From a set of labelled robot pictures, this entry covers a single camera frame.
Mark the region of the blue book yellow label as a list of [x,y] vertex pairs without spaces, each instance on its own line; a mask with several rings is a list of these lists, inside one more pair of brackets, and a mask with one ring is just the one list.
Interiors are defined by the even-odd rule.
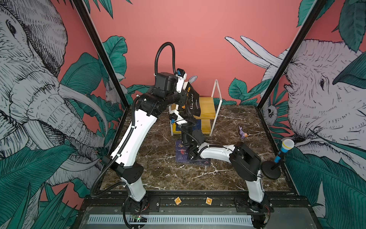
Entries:
[[[201,120],[197,120],[195,127],[192,127],[192,130],[196,130],[196,129],[201,129]],[[181,129],[179,128],[179,125],[176,123],[173,124],[173,133],[174,134],[181,133]]]

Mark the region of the black book yellow title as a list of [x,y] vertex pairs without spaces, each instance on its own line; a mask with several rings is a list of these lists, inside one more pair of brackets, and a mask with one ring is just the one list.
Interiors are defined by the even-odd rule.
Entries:
[[200,95],[195,91],[193,86],[188,82],[185,86],[187,92],[185,105],[181,106],[183,110],[187,109],[192,115],[200,116]]

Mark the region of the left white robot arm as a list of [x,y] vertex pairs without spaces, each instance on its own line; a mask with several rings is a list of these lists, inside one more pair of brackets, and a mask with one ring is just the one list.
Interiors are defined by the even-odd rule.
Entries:
[[[141,179],[144,168],[135,162],[141,144],[160,114],[169,105],[185,104],[185,102],[185,92],[174,92],[165,98],[159,98],[152,93],[144,93],[135,98],[132,104],[131,124],[123,140],[111,154],[112,158],[104,157],[104,160],[109,160],[109,162],[92,185],[90,196],[97,198],[117,186],[126,185],[129,197],[136,202],[140,202],[146,195],[146,190]],[[116,171],[120,173],[121,182],[99,193],[97,190],[99,181],[114,164],[116,165]]]

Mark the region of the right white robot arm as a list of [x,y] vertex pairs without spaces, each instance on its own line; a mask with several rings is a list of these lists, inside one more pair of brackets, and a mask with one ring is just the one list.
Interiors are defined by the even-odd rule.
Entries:
[[234,145],[215,145],[205,142],[205,136],[200,129],[193,125],[182,124],[182,142],[186,147],[188,158],[192,161],[199,159],[215,159],[230,163],[238,176],[246,182],[248,200],[245,206],[253,212],[267,211],[269,204],[265,197],[260,170],[261,158],[245,143],[238,141]]

